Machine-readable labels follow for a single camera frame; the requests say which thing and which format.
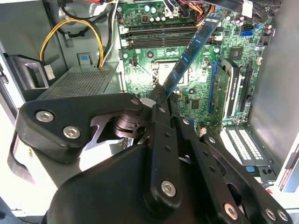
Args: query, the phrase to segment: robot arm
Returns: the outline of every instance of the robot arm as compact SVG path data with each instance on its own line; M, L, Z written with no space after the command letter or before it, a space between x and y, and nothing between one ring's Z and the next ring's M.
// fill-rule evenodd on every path
M196 135L162 86L141 101L121 93L28 102L15 127L18 145L40 154L46 169L71 166L95 121L97 143L134 144L62 184L46 223L292 223L218 139Z

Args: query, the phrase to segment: wire bundle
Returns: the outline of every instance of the wire bundle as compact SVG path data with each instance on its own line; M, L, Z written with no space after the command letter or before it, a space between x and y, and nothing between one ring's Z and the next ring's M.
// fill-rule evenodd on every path
M188 5L190 8L197 11L200 15L202 15L204 13L204 11L201 9L201 7L194 2L189 2L189 1L185 1L185 0L179 0L179 1L182 2L183 4Z
M88 1L88 2L92 2L92 3L103 3L101 2L101 0L85 0L85 1ZM46 50L46 47L48 45L48 42L50 40L50 38L54 35L54 33L56 31L58 31L59 33L61 33L62 35L68 35L70 38L73 38L73 37L79 37L79 36L84 36L85 33L91 29L94 34L96 35L96 38L97 38L97 41L98 41L98 45L99 45L99 49L100 49L100 55L99 55L99 59L98 59L98 62L97 62L97 68L99 67L102 67L103 64L104 64L104 61L105 59L107 58L108 54L111 52L111 49L112 49L112 46L113 46L113 42L114 42L114 18L115 18L115 14L116 14L116 8L117 8L117 4L118 4L118 0L112 0L112 1L108 1L108 2L104 2L106 4L114 4L114 6L112 7L112 10L109 14L109 20L108 20L108 27L109 27L109 39L108 39L108 44L107 44L107 47L105 49L105 52L103 51L103 46L102 46L102 42L101 42L101 36L100 36L100 32L99 32L99 29L98 27L95 25L95 23L97 23L98 21L100 21L101 19L103 19L104 17L106 17L107 15L104 14L104 15L101 15L101 16L90 16L90 17L77 17L77 16L74 16L72 14L70 14L66 9L65 9L65 4L64 6L61 7L62 11L70 18L70 19L67 19L67 20L64 20L58 24L55 23L54 19L53 19L53 16L52 16L52 13L51 13L51 9L50 9L50 5L49 3L47 2L47 0L43 0L43 3L44 3L44 6L45 6L45 9L46 9L46 13L47 13L47 16L49 17L49 20L50 22L52 23L53 25L53 28L52 30L49 32L49 34L47 35L45 41L43 42L43 45L42 45L42 49L41 49L41 52L40 52L40 60L44 62L44 53L45 53L45 50ZM90 21L89 19L92 19L94 17L97 17L95 20L93 21ZM68 22L79 22L79 23L83 23L86 25L86 28L79 31L77 34L68 34L68 33L65 33L61 27L68 23Z
M101 42L101 39L100 39L100 36L98 35L98 32L96 31L95 29L95 26L91 25L90 22L88 21L85 21L85 20L77 20L77 19L69 19L69 20L64 20L60 23L58 23L55 27L52 28L52 30L48 33L46 39L44 40L43 42L43 45L42 45L42 49L41 49L41 52L40 52L40 55L39 55L39 59L41 61L44 61L44 53L45 53L45 49L49 43L49 40L50 38L55 34L55 32L61 27L63 26L64 24L67 24L69 22L79 22L79 23L83 23L85 24L86 26L88 26L95 34L96 38L97 38L97 41L98 41L98 45L99 45L99 49L100 49L100 56L99 56L99 61L98 61L98 64L97 64L97 67L102 67L103 63L104 63L104 54L103 54L103 46L102 46L102 42Z
M116 14L116 9L117 9L118 1L115 2L113 5L109 17L108 17L108 31L109 31L109 38L108 38L108 44L107 47L104 51L104 61L105 62L107 56L112 50L113 47L113 42L114 42L114 19L115 19L115 14Z
M200 16L200 15L198 16L198 19L196 21L196 26L199 27L203 23L203 21L205 20L207 15L212 11L214 11L214 6L210 5L209 9L206 12L204 12L203 16Z

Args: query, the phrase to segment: chip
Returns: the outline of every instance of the chip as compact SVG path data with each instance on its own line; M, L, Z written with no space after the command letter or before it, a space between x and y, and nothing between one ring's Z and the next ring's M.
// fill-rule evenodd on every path
M143 16L142 22L149 22L149 17L147 15Z
M230 49L229 58L238 61L242 59L243 47L232 47Z
M234 35L239 35L240 31L239 30L234 30Z
M179 62L177 64L177 66L176 66L175 69L176 69L176 71L177 71L178 74L182 71L183 67L184 67L184 63L183 62Z
M199 30L199 35L204 37L209 32L210 27L208 25L202 25Z
M194 53L195 49L196 49L196 45L195 44L190 44L189 47L186 50L186 54L188 56L191 56Z
M193 99L192 100L192 109L199 109L199 100L198 99Z

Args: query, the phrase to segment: sata port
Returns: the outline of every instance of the sata port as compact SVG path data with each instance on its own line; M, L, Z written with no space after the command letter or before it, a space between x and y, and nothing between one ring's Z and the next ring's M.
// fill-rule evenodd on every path
M254 31L253 30L241 30L240 36L253 36Z
M252 25L244 25L242 26L242 30L253 30L254 27Z

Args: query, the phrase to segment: metal bolt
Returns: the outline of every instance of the metal bolt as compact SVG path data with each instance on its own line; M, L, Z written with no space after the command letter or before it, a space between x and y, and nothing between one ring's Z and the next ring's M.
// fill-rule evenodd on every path
M184 122L185 124L187 124L187 125L190 124L189 121L188 121L186 118L183 119L183 122Z
M139 104L138 101L135 100L135 99L131 99L131 102L132 102L133 104L135 104L135 105L138 105L138 104Z
M36 119L41 122L50 122L54 120L54 115L48 111L40 111L36 113Z
M63 130L63 133L68 139L77 139L81 135L81 132L79 131L79 129L77 129L76 127L73 127L73 126L65 127Z
M166 110L163 107L159 107L159 110L162 111L163 113L166 112Z
M272 219L273 221L276 220L276 217L274 215L274 213L270 210L270 209L265 209L267 215L269 216L270 219Z
M212 138L212 137L209 137L209 140L210 140L211 143L214 143L214 144L216 143L215 139Z
M169 197L174 197L176 195L176 188L170 181L162 181L161 188L162 191Z
M238 213L231 204L228 203L224 204L224 210L226 214L228 214L228 216L231 217L233 220L238 219Z
M278 212L279 216L282 218L282 220L284 220L286 222L288 221L288 216L286 216L282 210L278 209L277 212Z

